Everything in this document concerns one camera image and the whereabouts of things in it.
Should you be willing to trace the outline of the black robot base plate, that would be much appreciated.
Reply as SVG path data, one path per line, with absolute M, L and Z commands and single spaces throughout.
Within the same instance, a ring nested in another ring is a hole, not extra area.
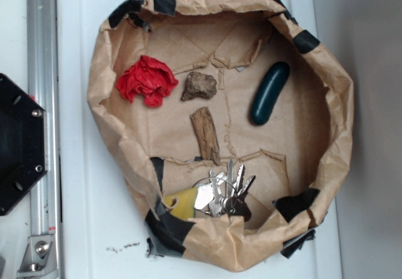
M 1 74 L 1 215 L 44 176 L 46 111 Z

